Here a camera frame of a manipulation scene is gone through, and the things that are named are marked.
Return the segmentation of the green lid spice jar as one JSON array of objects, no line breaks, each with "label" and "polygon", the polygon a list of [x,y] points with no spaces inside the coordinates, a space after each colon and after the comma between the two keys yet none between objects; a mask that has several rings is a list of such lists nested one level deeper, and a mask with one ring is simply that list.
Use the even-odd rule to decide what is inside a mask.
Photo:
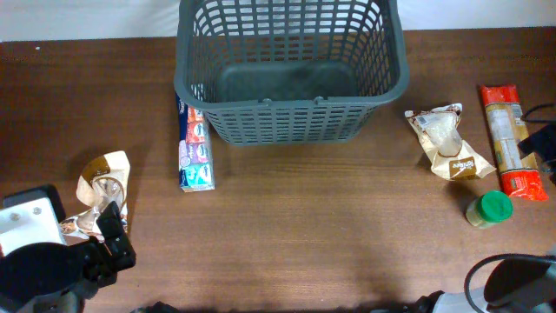
[{"label": "green lid spice jar", "polygon": [[502,191],[489,191],[474,199],[466,209],[466,219],[474,227],[487,229],[513,215],[512,200]]}]

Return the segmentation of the grey plastic shopping basket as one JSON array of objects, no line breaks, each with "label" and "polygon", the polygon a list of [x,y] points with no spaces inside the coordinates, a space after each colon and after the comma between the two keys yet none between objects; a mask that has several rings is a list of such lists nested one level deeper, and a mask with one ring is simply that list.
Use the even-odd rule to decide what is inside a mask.
[{"label": "grey plastic shopping basket", "polygon": [[345,142],[408,84],[396,0],[179,6],[175,92],[228,143]]}]

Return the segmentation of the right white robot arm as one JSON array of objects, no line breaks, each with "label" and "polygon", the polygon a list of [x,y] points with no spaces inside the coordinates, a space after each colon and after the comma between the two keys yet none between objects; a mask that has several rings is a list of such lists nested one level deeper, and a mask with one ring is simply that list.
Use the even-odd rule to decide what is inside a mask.
[{"label": "right white robot arm", "polygon": [[[471,290],[470,282],[482,267],[497,263],[486,285]],[[464,280],[464,291],[437,291],[404,308],[406,312],[554,312],[555,254],[499,254],[476,263]]]}]

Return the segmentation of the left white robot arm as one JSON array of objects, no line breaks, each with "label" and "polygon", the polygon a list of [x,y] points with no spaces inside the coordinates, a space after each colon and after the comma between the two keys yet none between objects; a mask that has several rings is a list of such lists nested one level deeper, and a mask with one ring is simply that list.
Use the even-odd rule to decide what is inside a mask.
[{"label": "left white robot arm", "polygon": [[2,312],[77,312],[83,300],[116,283],[136,253],[112,202],[96,220],[95,237],[71,246],[33,243],[1,260]]}]

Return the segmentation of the red spaghetti packet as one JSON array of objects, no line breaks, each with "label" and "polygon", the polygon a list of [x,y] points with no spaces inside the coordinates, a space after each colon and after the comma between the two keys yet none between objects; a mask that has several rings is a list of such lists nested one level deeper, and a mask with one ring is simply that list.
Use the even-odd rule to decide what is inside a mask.
[{"label": "red spaghetti packet", "polygon": [[514,84],[481,86],[480,94],[502,191],[509,197],[544,202],[549,199],[533,155],[522,156],[518,144],[529,137]]}]

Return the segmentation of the brown white snack bag left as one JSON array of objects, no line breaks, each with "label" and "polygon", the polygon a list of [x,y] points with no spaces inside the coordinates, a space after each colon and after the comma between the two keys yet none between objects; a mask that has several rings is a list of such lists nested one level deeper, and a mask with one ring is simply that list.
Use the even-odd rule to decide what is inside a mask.
[{"label": "brown white snack bag left", "polygon": [[110,152],[90,161],[83,168],[76,188],[77,199],[89,209],[60,222],[62,234],[82,239],[94,236],[102,242],[104,237],[96,222],[112,202],[116,203],[117,216],[127,232],[129,174],[130,163],[123,150]]}]

